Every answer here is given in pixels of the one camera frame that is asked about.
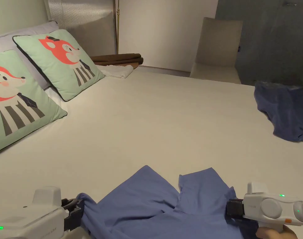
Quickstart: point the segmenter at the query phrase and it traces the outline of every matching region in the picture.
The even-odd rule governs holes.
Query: bed
[[[178,189],[179,174],[213,167],[242,198],[250,181],[303,199],[303,143],[275,137],[254,87],[135,71],[105,77],[69,102],[68,116],[0,152],[0,202],[36,188],[99,201],[144,165]],[[303,226],[294,227],[303,239]],[[67,238],[81,238],[76,230]]]

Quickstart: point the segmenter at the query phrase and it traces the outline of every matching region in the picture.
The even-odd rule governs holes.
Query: beige chair
[[[241,84],[235,69],[242,21],[205,17],[190,77]]]

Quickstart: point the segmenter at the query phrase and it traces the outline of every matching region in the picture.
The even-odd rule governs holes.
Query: finger
[[[288,233],[291,233],[291,234],[294,234],[294,235],[295,235],[295,232],[294,232],[294,231],[292,231],[291,229],[289,229],[289,227],[287,227],[287,226],[285,226],[285,225],[284,225],[284,227],[283,227],[283,231],[284,231],[284,232],[288,232]]]
[[[288,227],[284,226],[284,231],[281,234],[283,239],[297,239],[296,234],[294,233],[294,231],[292,231],[291,229],[289,229]]]
[[[267,227],[259,227],[256,236],[262,239],[282,239],[276,230]]]

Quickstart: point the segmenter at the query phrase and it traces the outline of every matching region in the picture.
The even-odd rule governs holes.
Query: dark blue cloth
[[[257,82],[254,96],[258,110],[274,125],[274,135],[303,141],[303,88]]]
[[[179,187],[145,166],[97,204],[80,194],[83,227],[96,239],[256,238],[256,222],[226,217],[235,191],[212,168],[180,175]]]

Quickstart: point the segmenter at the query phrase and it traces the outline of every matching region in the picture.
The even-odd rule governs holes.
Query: floor lamp
[[[118,9],[117,9],[117,36],[116,36],[116,53],[119,54],[119,1],[118,0]]]

